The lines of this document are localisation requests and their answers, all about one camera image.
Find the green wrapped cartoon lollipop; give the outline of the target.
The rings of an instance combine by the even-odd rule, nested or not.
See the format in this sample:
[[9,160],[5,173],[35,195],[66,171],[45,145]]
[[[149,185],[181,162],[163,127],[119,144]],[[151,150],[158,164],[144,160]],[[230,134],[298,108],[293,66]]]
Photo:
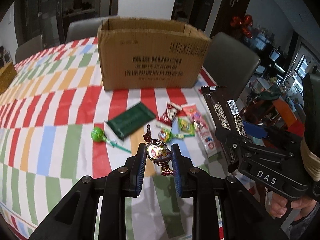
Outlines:
[[172,131],[172,126],[161,124],[160,122],[156,123],[156,127],[160,129],[158,133],[159,140],[163,142],[171,142],[173,139],[184,139],[184,135],[181,133],[174,133]]

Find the woven yellow box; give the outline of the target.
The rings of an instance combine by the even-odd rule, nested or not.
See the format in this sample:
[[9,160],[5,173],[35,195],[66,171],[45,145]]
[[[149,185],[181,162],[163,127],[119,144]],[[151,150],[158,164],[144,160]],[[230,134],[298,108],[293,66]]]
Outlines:
[[17,71],[12,61],[6,63],[0,69],[0,94],[3,94],[16,77]]

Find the dark green snack packet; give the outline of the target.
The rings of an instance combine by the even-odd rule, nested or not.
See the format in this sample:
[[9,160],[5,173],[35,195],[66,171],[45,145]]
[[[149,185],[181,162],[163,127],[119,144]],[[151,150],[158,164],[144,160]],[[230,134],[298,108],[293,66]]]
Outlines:
[[120,140],[124,140],[155,118],[156,115],[146,105],[139,102],[127,111],[108,120],[106,124]]

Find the grey chair behind table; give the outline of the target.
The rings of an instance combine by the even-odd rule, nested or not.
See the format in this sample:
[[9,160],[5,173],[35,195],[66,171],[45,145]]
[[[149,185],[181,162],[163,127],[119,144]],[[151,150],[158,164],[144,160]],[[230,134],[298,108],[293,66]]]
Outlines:
[[98,28],[107,20],[117,17],[95,17],[72,22],[68,27],[66,43],[84,38],[97,37]]

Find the pink bear lollipop packet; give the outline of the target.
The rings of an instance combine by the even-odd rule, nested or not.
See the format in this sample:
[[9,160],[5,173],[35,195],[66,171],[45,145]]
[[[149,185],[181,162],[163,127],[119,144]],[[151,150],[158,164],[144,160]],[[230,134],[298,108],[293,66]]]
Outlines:
[[191,150],[192,155],[203,155],[210,158],[221,150],[221,145],[213,135],[208,121],[203,114],[193,105],[183,105],[183,112],[191,122],[194,131],[194,139],[187,139],[186,146]]

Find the gold red candy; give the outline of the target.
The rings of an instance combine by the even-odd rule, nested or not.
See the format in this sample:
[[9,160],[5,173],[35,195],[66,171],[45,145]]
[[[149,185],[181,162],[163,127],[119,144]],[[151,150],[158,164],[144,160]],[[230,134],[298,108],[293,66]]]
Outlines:
[[163,176],[172,176],[174,172],[169,167],[169,162],[172,160],[172,153],[166,143],[160,139],[152,139],[149,124],[146,126],[146,133],[143,135],[143,138],[146,142],[145,150],[148,158],[161,168]]

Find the grey chair far left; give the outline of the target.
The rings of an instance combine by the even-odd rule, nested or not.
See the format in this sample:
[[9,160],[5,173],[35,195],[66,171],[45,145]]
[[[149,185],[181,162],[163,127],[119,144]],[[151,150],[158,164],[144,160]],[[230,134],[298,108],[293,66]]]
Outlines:
[[40,34],[19,46],[15,53],[16,64],[44,50],[43,35]]

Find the colourful checkered tablecloth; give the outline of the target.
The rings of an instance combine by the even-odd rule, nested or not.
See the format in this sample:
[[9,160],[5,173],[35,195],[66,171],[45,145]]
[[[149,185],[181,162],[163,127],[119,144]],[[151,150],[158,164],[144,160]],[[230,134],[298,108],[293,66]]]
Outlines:
[[[136,153],[146,129],[119,141],[107,120],[139,102],[156,115],[174,102],[208,116],[200,87],[215,83],[202,70],[191,89],[106,92],[95,37],[45,49],[15,68],[1,95],[1,214],[19,239],[28,239],[81,177],[106,176]],[[131,153],[94,142],[95,126]]]

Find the green yellow candy packet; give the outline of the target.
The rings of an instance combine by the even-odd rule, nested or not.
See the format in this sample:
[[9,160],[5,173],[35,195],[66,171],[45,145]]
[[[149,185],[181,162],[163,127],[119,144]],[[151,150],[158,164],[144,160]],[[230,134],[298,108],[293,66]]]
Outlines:
[[184,137],[194,137],[195,129],[187,116],[178,116],[178,129]]

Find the red foil balloon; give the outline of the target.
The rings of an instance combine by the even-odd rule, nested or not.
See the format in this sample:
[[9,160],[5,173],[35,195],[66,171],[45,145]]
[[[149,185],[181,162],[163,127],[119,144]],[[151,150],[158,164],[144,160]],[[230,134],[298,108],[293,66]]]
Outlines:
[[236,28],[239,27],[242,33],[247,38],[252,38],[251,28],[253,26],[253,18],[251,15],[247,14],[243,18],[239,16],[234,16],[230,22],[231,27]]

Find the grey chair right side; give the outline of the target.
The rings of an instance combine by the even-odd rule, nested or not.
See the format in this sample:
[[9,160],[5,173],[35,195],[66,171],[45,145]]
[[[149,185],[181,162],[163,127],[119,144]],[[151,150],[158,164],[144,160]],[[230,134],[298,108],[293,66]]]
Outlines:
[[204,68],[227,94],[238,100],[253,73],[260,64],[260,57],[235,38],[216,34],[211,42]]

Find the black snack bar packet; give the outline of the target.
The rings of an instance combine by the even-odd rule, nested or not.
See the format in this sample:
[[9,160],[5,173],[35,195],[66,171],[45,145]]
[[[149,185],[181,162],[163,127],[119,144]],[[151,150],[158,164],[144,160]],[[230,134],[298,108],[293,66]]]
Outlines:
[[201,93],[216,129],[224,128],[246,137],[240,112],[235,101],[229,96],[226,86],[202,86]]

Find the brown cardboard box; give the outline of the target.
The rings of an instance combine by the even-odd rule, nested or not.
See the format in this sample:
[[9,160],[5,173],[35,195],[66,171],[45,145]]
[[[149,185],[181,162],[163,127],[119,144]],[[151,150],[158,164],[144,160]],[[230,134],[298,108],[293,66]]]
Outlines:
[[109,18],[97,35],[106,91],[193,87],[212,42],[189,24],[152,18]]

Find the red white candy packet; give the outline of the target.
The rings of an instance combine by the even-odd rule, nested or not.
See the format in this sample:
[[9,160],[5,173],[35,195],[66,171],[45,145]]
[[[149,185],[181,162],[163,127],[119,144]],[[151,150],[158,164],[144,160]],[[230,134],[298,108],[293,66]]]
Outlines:
[[165,112],[158,117],[157,122],[160,127],[171,128],[177,115],[182,111],[182,107],[173,102],[167,102]]

